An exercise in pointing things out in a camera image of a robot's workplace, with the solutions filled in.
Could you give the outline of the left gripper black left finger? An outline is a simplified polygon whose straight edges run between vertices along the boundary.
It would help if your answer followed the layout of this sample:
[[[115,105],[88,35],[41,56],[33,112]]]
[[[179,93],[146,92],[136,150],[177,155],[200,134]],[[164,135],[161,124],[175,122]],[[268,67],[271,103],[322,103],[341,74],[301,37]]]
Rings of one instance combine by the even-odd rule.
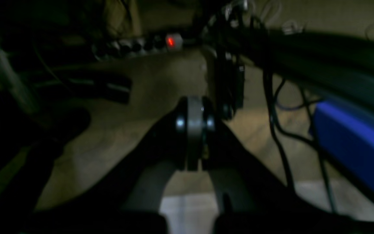
[[[92,188],[27,221],[27,234],[167,234],[159,213],[177,170],[195,171],[201,154],[205,99],[183,97],[138,145]]]

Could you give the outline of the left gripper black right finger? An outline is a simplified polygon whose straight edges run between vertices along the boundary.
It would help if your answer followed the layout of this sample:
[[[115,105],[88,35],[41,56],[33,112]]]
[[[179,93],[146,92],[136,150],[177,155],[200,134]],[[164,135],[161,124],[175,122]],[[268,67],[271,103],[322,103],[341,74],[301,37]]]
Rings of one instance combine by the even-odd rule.
[[[221,213],[215,234],[360,234],[362,222],[319,209],[284,185],[236,138],[203,100],[203,168],[209,172]]]

